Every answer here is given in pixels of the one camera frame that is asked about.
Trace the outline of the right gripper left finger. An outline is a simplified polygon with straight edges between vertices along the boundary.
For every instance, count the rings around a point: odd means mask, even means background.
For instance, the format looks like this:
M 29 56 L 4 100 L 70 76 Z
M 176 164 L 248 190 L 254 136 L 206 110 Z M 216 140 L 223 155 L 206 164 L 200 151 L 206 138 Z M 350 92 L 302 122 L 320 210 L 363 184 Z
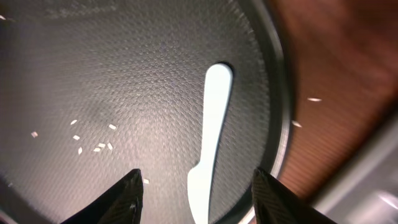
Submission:
M 141 170 L 133 169 L 63 224 L 140 224 L 143 194 Z

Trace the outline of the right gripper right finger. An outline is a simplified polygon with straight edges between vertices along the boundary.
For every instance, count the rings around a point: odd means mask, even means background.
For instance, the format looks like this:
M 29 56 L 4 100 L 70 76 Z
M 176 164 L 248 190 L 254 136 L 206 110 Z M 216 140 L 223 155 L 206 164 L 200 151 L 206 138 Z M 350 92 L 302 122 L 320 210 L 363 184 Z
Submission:
M 261 168 L 252 176 L 252 202 L 259 224 L 335 224 Z

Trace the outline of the white plastic knife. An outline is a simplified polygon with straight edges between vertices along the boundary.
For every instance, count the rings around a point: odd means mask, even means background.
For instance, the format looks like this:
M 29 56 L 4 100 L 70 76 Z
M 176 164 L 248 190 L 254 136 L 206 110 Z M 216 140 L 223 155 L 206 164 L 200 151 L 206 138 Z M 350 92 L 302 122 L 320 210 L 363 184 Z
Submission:
M 214 64 L 206 71 L 200 160 L 187 175 L 188 202 L 196 224 L 208 223 L 213 169 L 232 81 L 233 71 L 226 64 Z

